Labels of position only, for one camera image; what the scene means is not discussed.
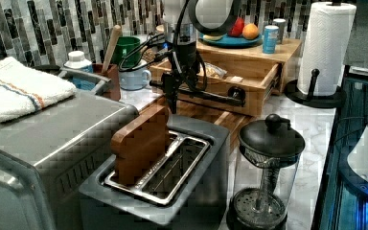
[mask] stainless steel toaster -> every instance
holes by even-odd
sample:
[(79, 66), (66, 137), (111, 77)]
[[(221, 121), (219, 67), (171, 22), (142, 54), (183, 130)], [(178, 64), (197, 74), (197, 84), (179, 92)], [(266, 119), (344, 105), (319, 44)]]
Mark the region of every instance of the stainless steel toaster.
[(218, 229), (226, 210), (230, 137), (225, 127), (171, 115), (164, 157), (126, 187), (115, 156), (80, 186), (84, 229)]
[(0, 124), (0, 229), (82, 229), (79, 185), (135, 107), (85, 91)]

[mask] green mug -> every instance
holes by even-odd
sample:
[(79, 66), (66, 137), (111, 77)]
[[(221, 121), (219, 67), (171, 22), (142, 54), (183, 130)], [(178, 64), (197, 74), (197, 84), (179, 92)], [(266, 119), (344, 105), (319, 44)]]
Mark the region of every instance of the green mug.
[[(116, 44), (115, 51), (113, 52), (111, 63), (119, 65), (122, 58), (125, 58), (130, 51), (140, 45), (140, 39), (133, 36), (121, 36)], [(140, 61), (140, 51), (136, 52), (130, 58), (126, 59), (123, 68), (131, 68), (136, 66)]]

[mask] utensil holder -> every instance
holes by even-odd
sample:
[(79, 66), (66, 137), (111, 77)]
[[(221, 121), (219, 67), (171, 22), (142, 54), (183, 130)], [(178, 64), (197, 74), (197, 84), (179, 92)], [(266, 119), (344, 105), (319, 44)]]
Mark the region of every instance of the utensil holder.
[(112, 79), (112, 87), (107, 92), (103, 93), (103, 96), (113, 101), (121, 100), (121, 87), (119, 86), (118, 66), (115, 64), (109, 64), (109, 67), (104, 74), (102, 73), (102, 64), (92, 64), (92, 68), (94, 69), (95, 74)]

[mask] tile backsplash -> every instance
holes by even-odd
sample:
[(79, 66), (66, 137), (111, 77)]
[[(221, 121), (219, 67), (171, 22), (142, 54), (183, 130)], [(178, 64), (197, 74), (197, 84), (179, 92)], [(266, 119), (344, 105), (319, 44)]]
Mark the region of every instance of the tile backsplash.
[[(286, 36), (303, 38), (310, 7), (308, 0), (242, 0), (240, 15), (260, 29), (283, 17)], [(102, 62), (114, 25), (124, 35), (146, 35), (162, 23), (162, 14), (161, 0), (0, 0), (0, 59), (62, 65), (69, 52), (81, 50)]]

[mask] wooden handle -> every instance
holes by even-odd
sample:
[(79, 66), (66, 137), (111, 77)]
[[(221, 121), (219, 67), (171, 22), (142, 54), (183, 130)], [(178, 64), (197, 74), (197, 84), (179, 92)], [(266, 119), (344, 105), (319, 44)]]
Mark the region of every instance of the wooden handle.
[(115, 25), (112, 29), (112, 33), (109, 38), (108, 47), (106, 49), (105, 58), (103, 60), (103, 70), (102, 73), (106, 73), (106, 70), (109, 66), (109, 62), (112, 59), (113, 52), (115, 51), (116, 44), (118, 43), (118, 39), (122, 34), (122, 28), (119, 25)]

